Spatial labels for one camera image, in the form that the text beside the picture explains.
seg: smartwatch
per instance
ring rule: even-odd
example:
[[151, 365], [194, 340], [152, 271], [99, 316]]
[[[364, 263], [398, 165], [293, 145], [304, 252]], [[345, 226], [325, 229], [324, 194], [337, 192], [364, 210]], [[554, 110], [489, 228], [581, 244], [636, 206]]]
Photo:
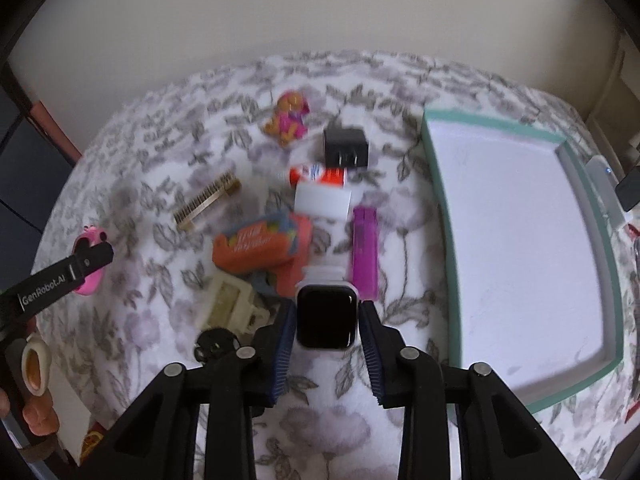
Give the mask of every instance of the smartwatch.
[[298, 283], [296, 337], [306, 348], [344, 350], [356, 339], [358, 290], [338, 267], [305, 267]]

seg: beige plastic object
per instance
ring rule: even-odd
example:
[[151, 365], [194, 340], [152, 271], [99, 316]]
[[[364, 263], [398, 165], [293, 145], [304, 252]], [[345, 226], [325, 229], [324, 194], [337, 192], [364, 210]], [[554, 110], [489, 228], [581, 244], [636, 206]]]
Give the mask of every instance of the beige plastic object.
[[22, 350], [22, 380], [32, 395], [40, 397], [49, 386], [51, 350], [37, 334], [31, 334]]
[[201, 330], [222, 327], [231, 330], [242, 344], [269, 322], [270, 313], [247, 282], [216, 270], [206, 290], [207, 302], [196, 318]]

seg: white wall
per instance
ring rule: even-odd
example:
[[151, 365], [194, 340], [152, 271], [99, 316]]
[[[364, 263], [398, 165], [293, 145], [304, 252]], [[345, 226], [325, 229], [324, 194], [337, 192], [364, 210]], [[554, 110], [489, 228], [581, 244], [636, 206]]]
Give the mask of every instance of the white wall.
[[147, 89], [299, 49], [469, 62], [585, 113], [615, 44], [601, 0], [47, 0], [10, 63], [82, 151], [121, 102]]

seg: white tray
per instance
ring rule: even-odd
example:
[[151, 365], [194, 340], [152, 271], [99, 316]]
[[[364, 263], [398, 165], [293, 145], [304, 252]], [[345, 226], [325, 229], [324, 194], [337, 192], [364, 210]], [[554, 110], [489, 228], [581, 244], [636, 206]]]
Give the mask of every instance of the white tray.
[[489, 363], [536, 412], [622, 360], [618, 272], [564, 137], [425, 110], [447, 243], [449, 361]]

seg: purple lighter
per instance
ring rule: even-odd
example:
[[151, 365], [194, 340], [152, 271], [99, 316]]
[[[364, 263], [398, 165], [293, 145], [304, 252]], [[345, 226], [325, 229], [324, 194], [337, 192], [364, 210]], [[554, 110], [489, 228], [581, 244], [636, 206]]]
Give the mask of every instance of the purple lighter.
[[361, 300], [378, 299], [378, 218], [373, 207], [353, 209], [351, 283]]

